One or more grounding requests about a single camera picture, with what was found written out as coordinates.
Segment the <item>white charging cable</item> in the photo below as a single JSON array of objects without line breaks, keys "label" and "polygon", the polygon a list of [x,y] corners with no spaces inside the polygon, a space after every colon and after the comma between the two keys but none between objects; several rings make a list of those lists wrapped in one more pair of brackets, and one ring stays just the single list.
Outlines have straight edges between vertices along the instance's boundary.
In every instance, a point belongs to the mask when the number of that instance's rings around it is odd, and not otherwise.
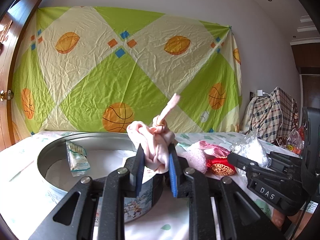
[{"label": "white charging cable", "polygon": [[280,107],[278,101],[277,101],[272,95],[270,95],[270,94],[268,94],[268,93],[266,93],[266,92],[263,92],[263,94],[267,94],[268,96],[270,96],[274,101],[276,101],[276,103],[277,103],[278,106],[279,106],[279,109],[280,109],[280,112],[281,112],[281,125],[280,125],[280,127],[278,128],[278,130],[279,130],[279,129],[281,128],[282,124],[283,124],[283,113],[282,113],[281,107]]}]

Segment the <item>checkered fabric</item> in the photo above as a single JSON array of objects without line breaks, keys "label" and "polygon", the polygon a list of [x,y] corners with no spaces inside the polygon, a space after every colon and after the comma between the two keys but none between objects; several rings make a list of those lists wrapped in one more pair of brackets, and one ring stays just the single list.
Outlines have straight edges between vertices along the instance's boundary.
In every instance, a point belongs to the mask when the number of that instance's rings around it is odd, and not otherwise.
[{"label": "checkered fabric", "polygon": [[277,138],[285,141],[291,130],[296,127],[298,127],[297,103],[279,87],[276,87],[270,96],[253,98],[247,107],[242,124],[244,133],[256,129],[258,138],[270,143]]}]

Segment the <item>metal screw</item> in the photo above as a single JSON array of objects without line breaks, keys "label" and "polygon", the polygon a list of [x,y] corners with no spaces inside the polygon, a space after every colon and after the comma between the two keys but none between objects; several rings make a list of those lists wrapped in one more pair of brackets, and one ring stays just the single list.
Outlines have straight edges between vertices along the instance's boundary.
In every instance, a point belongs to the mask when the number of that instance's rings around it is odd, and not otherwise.
[{"label": "metal screw", "polygon": [[186,174],[193,174],[196,170],[194,168],[188,167],[184,171],[186,172]]},{"label": "metal screw", "polygon": [[222,182],[224,184],[230,184],[232,182],[232,179],[230,177],[223,177]]},{"label": "metal screw", "polygon": [[122,167],[122,168],[119,168],[119,169],[118,169],[118,174],[125,174],[127,171],[128,171],[127,168]]},{"label": "metal screw", "polygon": [[87,184],[87,183],[90,182],[90,180],[91,180],[90,177],[85,176],[85,177],[83,177],[80,181],[81,181],[82,184]]}]

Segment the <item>black cable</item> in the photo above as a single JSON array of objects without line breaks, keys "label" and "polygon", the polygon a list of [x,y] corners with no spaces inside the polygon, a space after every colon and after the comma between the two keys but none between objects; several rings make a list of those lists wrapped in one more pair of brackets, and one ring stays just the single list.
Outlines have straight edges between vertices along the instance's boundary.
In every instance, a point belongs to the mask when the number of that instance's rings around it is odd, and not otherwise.
[{"label": "black cable", "polygon": [[301,213],[301,216],[300,216],[300,218],[299,218],[299,221],[298,221],[296,227],[294,228],[293,233],[292,233],[292,235],[291,235],[291,237],[290,237],[289,240],[292,240],[293,237],[294,237],[294,235],[296,234],[296,232],[297,232],[297,230],[298,230],[298,227],[299,227],[299,225],[300,225],[300,223],[301,223],[301,221],[302,221],[302,218],[303,218],[303,216],[304,216],[304,214],[305,214],[305,212],[306,212],[306,210],[307,210],[307,207],[308,207],[310,201],[311,201],[311,196],[308,197],[308,199],[307,199],[307,201],[306,201],[306,204],[305,204],[305,206],[304,206],[304,208],[303,208],[303,211],[302,211],[302,213]]}]

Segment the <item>blue square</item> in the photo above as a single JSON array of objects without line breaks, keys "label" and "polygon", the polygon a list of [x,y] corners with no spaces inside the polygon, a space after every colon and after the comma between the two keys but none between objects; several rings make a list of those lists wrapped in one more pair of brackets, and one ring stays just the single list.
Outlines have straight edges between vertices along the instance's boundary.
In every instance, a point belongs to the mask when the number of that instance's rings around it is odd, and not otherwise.
[{"label": "blue square", "polygon": [[130,34],[127,31],[124,31],[123,33],[120,34],[122,39],[128,38]]},{"label": "blue square", "polygon": [[121,58],[121,57],[125,54],[125,52],[124,52],[123,49],[118,49],[118,50],[115,52],[115,54],[117,55],[118,58]]}]

